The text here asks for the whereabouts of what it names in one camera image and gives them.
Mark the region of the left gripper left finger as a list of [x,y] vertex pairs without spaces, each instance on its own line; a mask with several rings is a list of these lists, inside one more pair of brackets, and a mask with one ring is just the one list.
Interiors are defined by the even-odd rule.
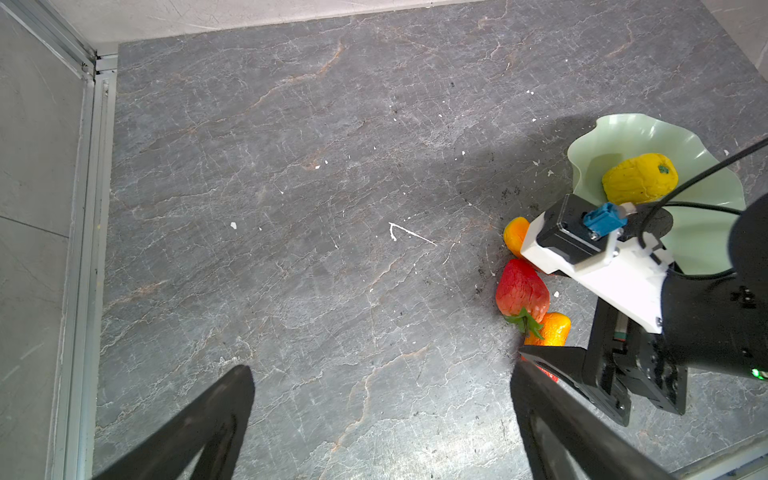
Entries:
[[230,479],[255,396],[251,369],[237,365],[99,479]]

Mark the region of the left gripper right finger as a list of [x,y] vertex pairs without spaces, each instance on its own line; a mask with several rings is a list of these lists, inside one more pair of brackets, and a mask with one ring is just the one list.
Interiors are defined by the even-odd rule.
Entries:
[[520,361],[510,380],[520,435],[535,479],[670,479],[545,375]]

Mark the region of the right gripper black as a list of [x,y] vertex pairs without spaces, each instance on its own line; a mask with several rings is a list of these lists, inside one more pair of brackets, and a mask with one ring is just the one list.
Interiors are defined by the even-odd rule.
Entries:
[[656,408],[683,415],[687,374],[664,339],[647,333],[606,301],[597,301],[586,348],[524,346],[521,356],[564,381],[620,426],[629,424],[630,395]]

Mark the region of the orange red fake mango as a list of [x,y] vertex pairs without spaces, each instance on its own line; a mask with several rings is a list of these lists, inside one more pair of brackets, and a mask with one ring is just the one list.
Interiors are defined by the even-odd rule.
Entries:
[[503,241],[507,249],[516,257],[521,258],[521,249],[528,232],[530,222],[524,217],[511,220],[503,231]]
[[562,313],[549,312],[540,323],[541,329],[537,334],[530,334],[525,345],[532,346],[565,346],[571,330],[571,319]]

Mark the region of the red fake strawberry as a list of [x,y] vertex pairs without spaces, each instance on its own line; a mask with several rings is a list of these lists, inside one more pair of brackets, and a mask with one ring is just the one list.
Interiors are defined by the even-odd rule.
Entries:
[[512,259],[506,264],[495,299],[504,319],[526,338],[544,339],[541,330],[550,307],[550,293],[529,262]]

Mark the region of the yellow fake lemon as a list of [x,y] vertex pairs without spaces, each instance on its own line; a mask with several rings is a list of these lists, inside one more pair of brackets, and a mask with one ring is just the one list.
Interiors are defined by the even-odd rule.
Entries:
[[610,203],[644,204],[657,201],[672,192],[679,176],[671,160],[658,153],[627,159],[608,170],[602,186]]

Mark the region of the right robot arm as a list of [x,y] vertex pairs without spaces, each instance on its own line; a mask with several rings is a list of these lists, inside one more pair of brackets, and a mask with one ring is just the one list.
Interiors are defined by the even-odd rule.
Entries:
[[525,346],[521,355],[557,376],[619,425],[631,396],[680,415],[690,368],[767,377],[767,202],[738,212],[728,237],[732,272],[689,279],[647,233],[596,238],[598,207],[564,196],[532,224],[524,256],[598,298],[586,347]]

